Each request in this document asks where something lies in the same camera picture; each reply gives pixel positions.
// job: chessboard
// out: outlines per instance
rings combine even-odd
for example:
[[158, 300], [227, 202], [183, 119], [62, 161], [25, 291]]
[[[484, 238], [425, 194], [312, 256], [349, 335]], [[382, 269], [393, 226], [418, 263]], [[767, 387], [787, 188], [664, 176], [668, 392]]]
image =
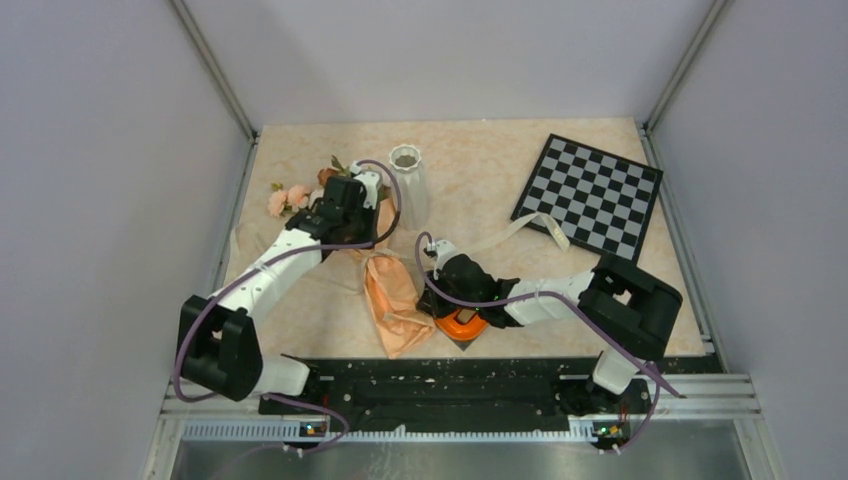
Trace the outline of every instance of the chessboard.
[[[512, 219], [543, 212], [575, 245], [637, 261], [663, 172], [554, 134]], [[547, 233], [541, 220], [528, 227]]]

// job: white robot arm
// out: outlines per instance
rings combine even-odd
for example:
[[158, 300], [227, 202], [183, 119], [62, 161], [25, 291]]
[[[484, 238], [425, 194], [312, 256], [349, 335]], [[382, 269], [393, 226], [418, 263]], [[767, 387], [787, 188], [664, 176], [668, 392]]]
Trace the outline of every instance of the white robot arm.
[[309, 367], [286, 356], [262, 356], [256, 329], [294, 282], [330, 252], [380, 240], [381, 176], [355, 165], [351, 171], [352, 178], [331, 177], [314, 208], [292, 217], [271, 247], [233, 281], [236, 285], [183, 304], [178, 345], [210, 299], [227, 292], [189, 339], [180, 376], [236, 401], [266, 392], [301, 394]]
[[[682, 297], [673, 287], [640, 270], [633, 262], [603, 256], [597, 266], [567, 278], [544, 280], [495, 280], [451, 242], [439, 240], [425, 248], [435, 260], [428, 276], [442, 292], [464, 302], [516, 299], [499, 307], [478, 308], [490, 325], [523, 327], [544, 320], [575, 318], [575, 313], [554, 296], [570, 300], [609, 338], [641, 360], [660, 360], [668, 344]], [[630, 293], [627, 303], [617, 297]], [[436, 318], [448, 316], [459, 305], [442, 298], [429, 287], [418, 308]], [[602, 387], [621, 395], [639, 367], [613, 348], [604, 350], [595, 364], [590, 388]]]

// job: gray wall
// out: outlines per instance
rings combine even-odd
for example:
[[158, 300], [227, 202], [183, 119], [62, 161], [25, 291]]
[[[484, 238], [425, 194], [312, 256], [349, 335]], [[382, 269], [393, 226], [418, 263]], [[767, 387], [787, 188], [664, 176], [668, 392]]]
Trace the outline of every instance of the gray wall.
[[163, 1], [4, 1], [0, 72], [0, 477], [135, 478], [246, 143]]
[[845, 478], [848, 3], [738, 1], [658, 132], [790, 478]]
[[710, 0], [190, 0], [257, 125], [645, 117]]

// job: orange cloth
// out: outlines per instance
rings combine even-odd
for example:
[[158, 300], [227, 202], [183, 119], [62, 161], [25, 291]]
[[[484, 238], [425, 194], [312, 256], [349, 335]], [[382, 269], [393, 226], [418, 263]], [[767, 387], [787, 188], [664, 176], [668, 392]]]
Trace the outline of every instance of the orange cloth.
[[[383, 200], [377, 220], [379, 234], [389, 229], [394, 215], [392, 201]], [[412, 277], [398, 257], [381, 251], [386, 244], [388, 240], [377, 245], [376, 251], [357, 250], [352, 254], [365, 261], [365, 298], [386, 354], [397, 358], [430, 338], [436, 326], [429, 315], [415, 309], [418, 292]]]

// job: marble tabletop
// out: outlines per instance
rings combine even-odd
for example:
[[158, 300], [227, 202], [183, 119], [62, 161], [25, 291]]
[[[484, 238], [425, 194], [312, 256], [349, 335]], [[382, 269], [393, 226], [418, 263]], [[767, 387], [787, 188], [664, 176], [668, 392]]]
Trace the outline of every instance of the marble tabletop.
[[[261, 134], [239, 220], [240, 243], [270, 244], [285, 219], [267, 210], [270, 185], [316, 185], [316, 173], [331, 155], [342, 163], [373, 158], [388, 162], [391, 149], [421, 150], [430, 191], [425, 227], [462, 248], [510, 223], [510, 214], [551, 133], [630, 160], [646, 163], [632, 118], [496, 120], [458, 122], [351, 123], [266, 126]], [[683, 294], [683, 307], [668, 344], [668, 356], [704, 355], [683, 276], [660, 202], [655, 205], [638, 265]], [[398, 229], [390, 248], [411, 255], [417, 231]], [[231, 256], [227, 279], [255, 258]], [[474, 259], [495, 277], [565, 277], [591, 269], [598, 255], [572, 246], [563, 254], [547, 235], [522, 229]], [[297, 282], [259, 327], [264, 353], [299, 357], [385, 358], [361, 285], [359, 262], [334, 253]], [[579, 357], [604, 348], [579, 320], [540, 322], [525, 328], [488, 328], [460, 351], [436, 332], [402, 358]]]

